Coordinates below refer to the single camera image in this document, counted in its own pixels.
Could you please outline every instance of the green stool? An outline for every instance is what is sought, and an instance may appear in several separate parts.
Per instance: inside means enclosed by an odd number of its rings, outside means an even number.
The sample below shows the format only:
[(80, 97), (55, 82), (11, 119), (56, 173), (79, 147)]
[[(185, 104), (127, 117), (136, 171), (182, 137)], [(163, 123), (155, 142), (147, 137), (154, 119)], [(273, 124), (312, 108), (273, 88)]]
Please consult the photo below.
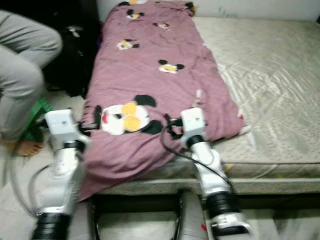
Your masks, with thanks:
[(35, 141), (36, 137), (33, 134), (32, 130), (30, 129), (30, 126), (33, 126), (36, 120), (41, 115), (44, 115), (47, 112), (50, 112), (52, 110), (53, 110), (52, 107), (44, 97), (39, 98), (33, 105), (32, 111), (29, 114), (28, 120), (25, 123), (25, 131), (23, 133), (23, 138), (27, 140)]

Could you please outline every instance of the panda print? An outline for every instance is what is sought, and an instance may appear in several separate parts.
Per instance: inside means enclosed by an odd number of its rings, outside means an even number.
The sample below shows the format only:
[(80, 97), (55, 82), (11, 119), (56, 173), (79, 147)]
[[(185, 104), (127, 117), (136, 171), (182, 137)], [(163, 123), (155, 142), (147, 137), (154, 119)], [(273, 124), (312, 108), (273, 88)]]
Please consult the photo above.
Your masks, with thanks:
[(135, 4), (145, 4), (148, 2), (148, 0), (127, 0), (120, 2), (118, 6), (130, 6), (130, 5), (135, 5)]
[(122, 40), (121, 42), (117, 43), (116, 44), (116, 47), (119, 49), (119, 50), (127, 50), (127, 49), (136, 49), (136, 48), (139, 48), (139, 43), (136, 43), (136, 44), (132, 44), (133, 40), (132, 39), (124, 39)]
[(159, 27), (159, 28), (162, 28), (162, 29), (164, 29), (164, 30), (166, 30), (166, 31), (170, 31), (170, 29), (169, 29), (169, 24), (167, 24), (167, 23), (160, 23), (160, 24), (158, 24), (158, 23), (152, 23), (153, 25), (155, 25), (156, 27)]
[(156, 101), (149, 95), (137, 95), (126, 104), (112, 105), (105, 108), (101, 115), (101, 128), (111, 135), (134, 132), (158, 134), (163, 125), (158, 120), (150, 120), (146, 106), (156, 107)]
[(145, 14), (143, 12), (139, 12), (139, 13), (134, 13), (134, 11), (132, 9), (129, 9), (126, 12), (126, 17), (128, 19), (139, 19), (140, 17), (143, 17)]
[(159, 60), (159, 64), (161, 64), (161, 66), (159, 67), (159, 70), (161, 72), (171, 73), (171, 74), (176, 74), (178, 70), (185, 68), (185, 66), (182, 64), (177, 64), (177, 65), (168, 64), (168, 61), (166, 60)]

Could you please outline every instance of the robotic arm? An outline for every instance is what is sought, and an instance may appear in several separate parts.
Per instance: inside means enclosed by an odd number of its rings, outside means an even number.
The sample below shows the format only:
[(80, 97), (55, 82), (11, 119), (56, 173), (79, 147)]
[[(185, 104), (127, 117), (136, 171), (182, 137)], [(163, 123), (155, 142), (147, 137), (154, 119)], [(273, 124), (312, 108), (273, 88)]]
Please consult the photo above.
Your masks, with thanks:
[(202, 109), (194, 107), (182, 111), (181, 120), (183, 135), (180, 142), (191, 150), (195, 160), (214, 239), (253, 240), (236, 193), (221, 167), (221, 157), (206, 141)]
[(79, 125), (70, 109), (50, 111), (45, 123), (50, 131), (49, 143), (53, 150), (53, 163), (43, 191), (43, 205), (37, 209), (37, 225), (33, 240), (66, 240), (75, 211), (79, 190), (85, 176), (83, 152), (90, 145), (86, 131), (100, 128), (99, 106), (95, 109), (95, 122)]

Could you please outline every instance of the gray pants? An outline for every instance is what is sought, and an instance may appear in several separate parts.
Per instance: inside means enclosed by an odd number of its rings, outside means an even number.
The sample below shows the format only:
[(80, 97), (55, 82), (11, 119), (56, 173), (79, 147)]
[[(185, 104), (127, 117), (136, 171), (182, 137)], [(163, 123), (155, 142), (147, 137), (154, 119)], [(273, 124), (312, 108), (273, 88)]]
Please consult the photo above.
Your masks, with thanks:
[(16, 141), (43, 93), (41, 68), (62, 47), (60, 35), (25, 17), (0, 10), (0, 140)]

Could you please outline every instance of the purple blanket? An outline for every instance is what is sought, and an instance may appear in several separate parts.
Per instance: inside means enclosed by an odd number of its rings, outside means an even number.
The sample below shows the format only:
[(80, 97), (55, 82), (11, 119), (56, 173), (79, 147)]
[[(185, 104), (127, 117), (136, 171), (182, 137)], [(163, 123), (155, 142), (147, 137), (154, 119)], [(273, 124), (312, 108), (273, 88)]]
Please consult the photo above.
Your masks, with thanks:
[[(166, 164), (160, 143), (164, 114), (176, 118), (201, 90), (207, 136), (236, 135), (244, 126), (212, 53), (192, 21), (191, 3), (130, 0), (109, 14), (95, 59), (83, 121), (103, 109), (101, 129), (85, 153), (81, 200)], [(178, 140), (166, 138), (177, 151)]]

